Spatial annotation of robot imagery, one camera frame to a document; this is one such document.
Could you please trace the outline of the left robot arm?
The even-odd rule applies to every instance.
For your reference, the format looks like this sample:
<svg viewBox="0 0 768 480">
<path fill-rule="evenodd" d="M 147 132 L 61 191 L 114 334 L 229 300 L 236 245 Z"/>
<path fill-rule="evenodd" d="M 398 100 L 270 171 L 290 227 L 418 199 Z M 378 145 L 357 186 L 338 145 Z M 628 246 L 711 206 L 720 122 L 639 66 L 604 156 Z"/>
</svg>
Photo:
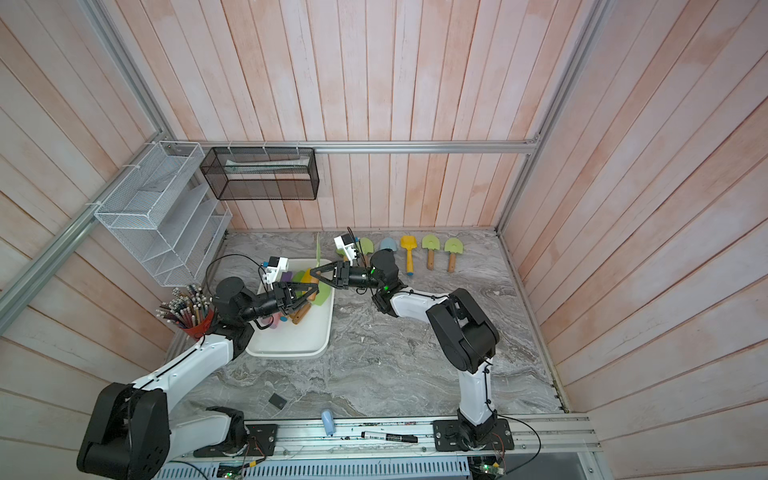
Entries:
<svg viewBox="0 0 768 480">
<path fill-rule="evenodd" d="M 213 317 L 202 337 L 176 359 L 131 383 L 112 383 L 97 397 L 76 460 L 79 471 L 111 479 L 152 479 L 180 455 L 213 447 L 226 456 L 249 448 L 241 411 L 210 407 L 172 423 L 179 401 L 215 370 L 241 355 L 261 319 L 309 305 L 315 283 L 276 282 L 260 294 L 239 277 L 222 280 Z"/>
</svg>

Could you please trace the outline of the light green shovel wooden handle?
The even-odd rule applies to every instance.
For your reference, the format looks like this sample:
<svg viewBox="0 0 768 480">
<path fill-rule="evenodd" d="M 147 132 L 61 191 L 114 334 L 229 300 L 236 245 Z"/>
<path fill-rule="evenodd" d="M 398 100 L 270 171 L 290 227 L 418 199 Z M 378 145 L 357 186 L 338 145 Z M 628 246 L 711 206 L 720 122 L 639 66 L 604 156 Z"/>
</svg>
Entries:
<svg viewBox="0 0 768 480">
<path fill-rule="evenodd" d="M 440 250 L 441 242 L 437 236 L 428 234 L 423 237 L 421 246 L 427 252 L 426 267 L 428 270 L 433 270 L 435 268 L 435 253 Z"/>
</svg>

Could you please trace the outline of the green spade wooden handle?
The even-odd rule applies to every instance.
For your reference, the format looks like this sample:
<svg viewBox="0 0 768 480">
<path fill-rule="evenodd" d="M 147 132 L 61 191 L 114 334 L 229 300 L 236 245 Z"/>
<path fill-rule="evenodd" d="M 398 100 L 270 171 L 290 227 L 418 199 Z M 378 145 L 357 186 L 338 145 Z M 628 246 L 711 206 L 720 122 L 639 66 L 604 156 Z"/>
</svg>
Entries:
<svg viewBox="0 0 768 480">
<path fill-rule="evenodd" d="M 456 262 L 459 255 L 464 252 L 463 242 L 456 237 L 449 238 L 444 245 L 444 250 L 449 254 L 447 272 L 453 273 L 456 269 Z"/>
</svg>

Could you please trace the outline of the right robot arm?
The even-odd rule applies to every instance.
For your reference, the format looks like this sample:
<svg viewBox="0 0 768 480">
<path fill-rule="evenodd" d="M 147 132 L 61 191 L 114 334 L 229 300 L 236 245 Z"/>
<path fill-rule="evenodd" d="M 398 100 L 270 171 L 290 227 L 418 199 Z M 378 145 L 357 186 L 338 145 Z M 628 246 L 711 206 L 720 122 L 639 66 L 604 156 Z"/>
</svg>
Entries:
<svg viewBox="0 0 768 480">
<path fill-rule="evenodd" d="M 455 428 L 438 433 L 438 447 L 454 443 L 463 451 L 484 447 L 497 425 L 498 413 L 491 398 L 491 366 L 498 329 L 474 297 L 464 288 L 450 293 L 427 293 L 403 283 L 394 253 L 380 250 L 372 265 L 358 267 L 337 261 L 315 267 L 310 275 L 335 289 L 367 288 L 376 308 L 398 318 L 428 323 L 443 354 L 459 372 L 460 403 Z"/>
</svg>

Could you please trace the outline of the olive green pointed shovel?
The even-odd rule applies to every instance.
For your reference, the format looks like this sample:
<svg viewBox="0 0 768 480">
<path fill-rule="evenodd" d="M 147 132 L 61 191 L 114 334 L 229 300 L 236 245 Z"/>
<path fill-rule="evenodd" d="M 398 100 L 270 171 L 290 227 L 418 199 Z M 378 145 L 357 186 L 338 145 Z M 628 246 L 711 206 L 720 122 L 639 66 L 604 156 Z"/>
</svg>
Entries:
<svg viewBox="0 0 768 480">
<path fill-rule="evenodd" d="M 359 245 L 364 256 L 368 256 L 375 251 L 374 243 L 370 238 L 360 237 Z"/>
</svg>

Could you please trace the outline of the light blue shovel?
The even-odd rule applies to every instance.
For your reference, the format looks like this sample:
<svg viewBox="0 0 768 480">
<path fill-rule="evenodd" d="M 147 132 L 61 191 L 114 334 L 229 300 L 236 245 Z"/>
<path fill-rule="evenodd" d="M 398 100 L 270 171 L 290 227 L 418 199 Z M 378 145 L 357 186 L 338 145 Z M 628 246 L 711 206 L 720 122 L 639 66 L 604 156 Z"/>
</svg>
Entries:
<svg viewBox="0 0 768 480">
<path fill-rule="evenodd" d="M 380 242 L 380 249 L 396 252 L 398 250 L 398 244 L 393 238 L 384 238 Z"/>
</svg>

